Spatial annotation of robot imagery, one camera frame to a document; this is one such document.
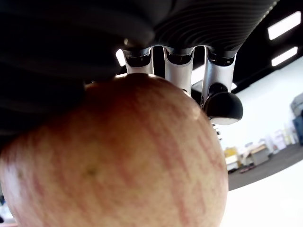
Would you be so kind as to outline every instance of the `blue container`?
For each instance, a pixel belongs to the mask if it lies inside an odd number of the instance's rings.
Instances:
[[[299,138],[299,143],[303,146],[303,117],[296,117],[294,120],[294,127],[297,131],[297,135]]]

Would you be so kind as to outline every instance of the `gray carpet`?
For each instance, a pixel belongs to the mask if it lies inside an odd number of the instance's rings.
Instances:
[[[255,181],[261,180],[293,164],[303,160],[303,147],[299,144],[288,146],[276,155],[273,155],[267,162],[240,174],[240,169],[229,174],[229,191],[243,187]]]

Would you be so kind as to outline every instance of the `fluorescent light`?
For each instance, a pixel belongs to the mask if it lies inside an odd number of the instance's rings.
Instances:
[[[205,74],[205,65],[200,66],[199,68],[196,68],[191,73],[191,84],[195,84],[201,80],[203,80]]]
[[[232,83],[232,90],[234,90],[237,87],[235,83]]]
[[[269,39],[273,40],[283,33],[289,31],[293,27],[297,26],[301,22],[301,12],[295,12],[292,15],[280,20],[274,25],[267,28]]]
[[[275,57],[273,60],[271,60],[271,64],[272,66],[276,66],[284,61],[286,61],[287,59],[291,58],[292,56],[296,55],[298,53],[298,47],[295,46],[292,49],[284,52],[283,54]]]
[[[126,62],[125,62],[123,51],[121,49],[119,49],[116,52],[116,57],[117,57],[117,59],[119,61],[120,66],[125,66]]]

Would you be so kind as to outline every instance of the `red apple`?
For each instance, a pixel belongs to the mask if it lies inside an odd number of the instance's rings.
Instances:
[[[0,178],[22,227],[218,227],[228,191],[199,105],[144,74],[92,84],[7,145]]]

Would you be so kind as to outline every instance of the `black ceiling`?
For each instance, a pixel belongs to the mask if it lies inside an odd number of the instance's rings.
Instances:
[[[269,26],[296,11],[303,11],[303,1],[280,0],[267,17],[265,17],[251,33],[237,54],[233,76],[233,82],[237,85],[237,88],[233,90],[233,93],[244,90],[250,84],[269,73],[284,67],[303,55],[302,24],[294,27],[274,40],[269,39],[267,32]],[[274,57],[294,46],[298,46],[297,55],[276,67],[272,67],[271,60]],[[203,64],[204,47],[200,46],[195,49],[194,69]],[[156,75],[164,77],[165,70],[162,47],[154,47],[154,69]],[[199,100],[200,94],[193,91],[192,96]]]

